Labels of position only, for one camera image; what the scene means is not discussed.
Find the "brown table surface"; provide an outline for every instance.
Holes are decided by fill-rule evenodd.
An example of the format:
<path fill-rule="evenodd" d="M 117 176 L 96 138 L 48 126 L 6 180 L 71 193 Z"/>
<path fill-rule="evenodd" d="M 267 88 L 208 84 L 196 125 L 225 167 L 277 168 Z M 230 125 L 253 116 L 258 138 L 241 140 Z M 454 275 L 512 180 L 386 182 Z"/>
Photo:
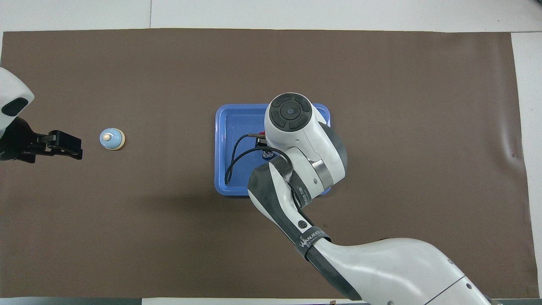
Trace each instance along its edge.
<path fill-rule="evenodd" d="M 335 243 L 425 240 L 487 295 L 538 297 L 508 33 L 43 31 L 2 52 L 36 96 L 21 117 L 84 156 L 0 165 L 1 297 L 341 297 L 214 189 L 218 107 L 289 91 L 329 108 L 349 154 L 306 208 Z"/>

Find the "cable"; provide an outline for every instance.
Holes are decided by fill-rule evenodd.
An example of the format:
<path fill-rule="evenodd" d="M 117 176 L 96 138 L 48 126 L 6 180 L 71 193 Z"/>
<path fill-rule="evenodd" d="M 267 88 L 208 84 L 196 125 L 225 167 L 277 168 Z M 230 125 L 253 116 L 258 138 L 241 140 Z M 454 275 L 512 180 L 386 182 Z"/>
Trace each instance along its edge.
<path fill-rule="evenodd" d="M 237 146 L 239 145 L 239 142 L 246 138 L 246 137 L 255 137 L 255 138 L 258 138 L 258 137 L 263 137 L 265 138 L 265 134 L 262 134 L 262 133 L 259 133 L 259 134 L 245 134 L 245 135 L 242 135 L 241 137 L 239 137 L 239 139 L 237 139 L 237 142 L 235 142 L 235 145 L 234 145 L 234 149 L 231 153 L 231 162 L 230 162 L 230 166 L 228 166 L 228 169 L 226 169 L 226 172 L 224 174 L 224 183 L 227 185 L 230 183 L 231 181 L 231 176 L 233 175 L 233 168 L 234 168 L 234 164 L 239 161 L 239 159 L 241 159 L 242 157 L 244 157 L 245 155 L 249 154 L 249 153 L 252 153 L 253 151 L 258 151 L 258 150 L 270 150 L 270 151 L 274 151 L 275 153 L 278 153 L 280 154 L 281 156 L 284 157 L 284 159 L 286 159 L 286 162 L 288 162 L 288 164 L 293 168 L 293 164 L 292 164 L 292 160 L 290 160 L 290 158 L 288 157 L 288 155 L 286 155 L 282 150 L 279 150 L 277 148 L 273 148 L 273 147 L 269 147 L 269 146 L 266 146 L 266 147 L 255 147 L 255 148 L 252 148 L 252 149 L 249 149 L 245 152 L 243 152 L 242 154 L 240 154 L 237 158 L 234 159 L 235 157 L 235 151 L 237 150 Z M 310 220 L 309 217 L 307 217 L 307 215 L 305 215 L 305 213 L 303 213 L 303 211 L 301 210 L 301 205 L 300 205 L 300 200 L 297 196 L 297 194 L 294 192 L 294 189 L 292 188 L 292 186 L 290 186 L 290 189 L 291 189 L 291 193 L 292 193 L 292 199 L 294 200 L 294 204 L 295 204 L 295 207 L 296 209 L 298 210 L 299 214 L 301 214 L 301 216 L 303 218 L 305 218 L 307 220 L 307 222 L 311 225 L 311 226 L 314 226 L 314 223 Z"/>
<path fill-rule="evenodd" d="M 245 134 L 245 135 L 242 135 L 241 137 L 239 137 L 239 139 L 237 139 L 237 142 L 235 142 L 235 145 L 234 145 L 234 149 L 233 149 L 233 151 L 231 152 L 231 161 L 230 161 L 230 164 L 232 164 L 233 161 L 234 161 L 235 150 L 237 150 L 237 146 L 239 145 L 239 142 L 240 142 L 242 139 L 244 139 L 244 138 L 246 138 L 246 137 L 249 137 L 249 136 L 250 136 L 250 134 Z M 233 169 L 230 171 L 229 177 L 227 177 L 227 178 L 224 177 L 224 180 L 228 179 L 228 183 L 229 183 L 229 181 L 231 180 L 231 175 L 232 175 L 232 174 L 233 174 Z"/>
<path fill-rule="evenodd" d="M 273 148 L 273 147 L 269 147 L 269 146 L 265 146 L 265 147 L 255 147 L 255 148 L 251 148 L 245 152 L 243 152 L 242 154 L 240 154 L 237 158 L 235 158 L 230 166 L 228 167 L 228 169 L 226 170 L 225 172 L 225 175 L 224 175 L 224 183 L 225 184 L 229 184 L 230 181 L 231 181 L 231 172 L 233 170 L 233 167 L 234 167 L 234 164 L 239 161 L 239 159 L 241 159 L 242 157 L 244 157 L 246 154 L 248 153 L 252 153 L 253 151 L 257 151 L 257 150 L 271 150 L 271 151 L 274 151 L 275 153 L 281 155 L 284 157 L 284 159 L 286 159 L 286 162 L 288 162 L 288 164 L 290 164 L 291 167 L 293 167 L 292 165 L 292 160 L 290 160 L 290 158 L 288 157 L 288 155 L 286 155 L 286 153 L 284 153 L 284 151 L 282 150 L 279 150 L 277 148 Z"/>

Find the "plastic tray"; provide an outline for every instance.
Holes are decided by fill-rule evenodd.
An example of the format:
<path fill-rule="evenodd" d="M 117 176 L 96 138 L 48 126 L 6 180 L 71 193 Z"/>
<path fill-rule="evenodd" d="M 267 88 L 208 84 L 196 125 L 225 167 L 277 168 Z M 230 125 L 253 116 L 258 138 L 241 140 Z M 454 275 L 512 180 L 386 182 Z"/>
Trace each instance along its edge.
<path fill-rule="evenodd" d="M 228 185 L 224 172 L 230 165 L 235 142 L 244 134 L 263 131 L 263 120 L 269 104 L 227 104 L 216 111 L 215 116 L 215 188 L 226 196 L 248 196 L 247 184 L 252 170 L 267 161 L 260 151 L 251 152 L 235 163 Z M 331 127 L 330 111 L 322 104 L 313 104 Z M 236 155 L 255 146 L 255 138 L 247 137 L 237 146 Z"/>

